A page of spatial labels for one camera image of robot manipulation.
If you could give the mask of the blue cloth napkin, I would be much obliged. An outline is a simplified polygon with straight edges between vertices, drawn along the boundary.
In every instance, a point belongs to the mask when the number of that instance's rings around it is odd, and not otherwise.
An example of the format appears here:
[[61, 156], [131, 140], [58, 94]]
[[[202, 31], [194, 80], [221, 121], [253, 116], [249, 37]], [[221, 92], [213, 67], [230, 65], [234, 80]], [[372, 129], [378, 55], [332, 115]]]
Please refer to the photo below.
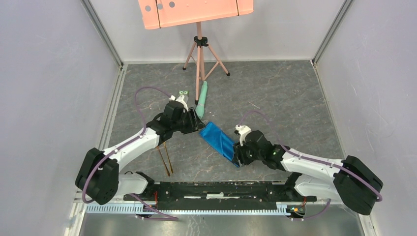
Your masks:
[[233, 160], [235, 143], [220, 127], [210, 121], [199, 134], [219, 154], [239, 167], [238, 162]]

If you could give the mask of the gold spoon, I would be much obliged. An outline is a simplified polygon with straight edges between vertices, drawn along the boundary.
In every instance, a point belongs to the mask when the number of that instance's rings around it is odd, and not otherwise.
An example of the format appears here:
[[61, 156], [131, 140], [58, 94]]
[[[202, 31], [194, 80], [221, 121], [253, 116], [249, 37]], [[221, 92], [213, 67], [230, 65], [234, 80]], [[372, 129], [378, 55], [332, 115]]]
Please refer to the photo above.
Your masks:
[[173, 167], [172, 167], [172, 163], [171, 163], [171, 160], [170, 160], [170, 156], [169, 156], [169, 153], [168, 153], [168, 149], [167, 149], [166, 142], [164, 142], [164, 143], [163, 143], [163, 145], [164, 145], [164, 149], [165, 149], [165, 151], [166, 151], [166, 155], [167, 155], [167, 158], [168, 158], [168, 163], [169, 163], [169, 167], [170, 167], [170, 172], [173, 174], [173, 173], [174, 173], [174, 170], [173, 170]]

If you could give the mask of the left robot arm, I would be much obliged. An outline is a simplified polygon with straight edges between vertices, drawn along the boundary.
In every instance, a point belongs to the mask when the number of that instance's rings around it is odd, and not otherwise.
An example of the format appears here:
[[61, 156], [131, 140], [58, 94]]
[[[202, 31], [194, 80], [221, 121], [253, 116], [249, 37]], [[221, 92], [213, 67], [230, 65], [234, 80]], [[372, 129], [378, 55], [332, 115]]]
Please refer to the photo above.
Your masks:
[[82, 191], [83, 201], [88, 203], [86, 196], [89, 196], [91, 201], [104, 205], [116, 196], [131, 193], [145, 201], [151, 199], [154, 186], [144, 175], [124, 175], [121, 170], [146, 151], [165, 143], [175, 132], [189, 134], [205, 126], [194, 108], [169, 101], [163, 112], [127, 140], [105, 150], [91, 148], [75, 179], [75, 186]]

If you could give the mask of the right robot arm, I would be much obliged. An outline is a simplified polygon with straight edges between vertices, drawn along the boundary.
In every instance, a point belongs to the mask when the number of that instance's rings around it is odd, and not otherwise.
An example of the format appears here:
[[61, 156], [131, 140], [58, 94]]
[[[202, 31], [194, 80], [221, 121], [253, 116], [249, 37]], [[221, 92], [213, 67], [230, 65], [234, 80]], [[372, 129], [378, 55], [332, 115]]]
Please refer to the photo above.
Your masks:
[[383, 182], [360, 159], [327, 159], [272, 144], [259, 130], [236, 126], [239, 141], [233, 145], [232, 162], [241, 167], [261, 161], [273, 170], [290, 172], [284, 195], [291, 201], [303, 197], [341, 201], [350, 210], [370, 215], [382, 200]]

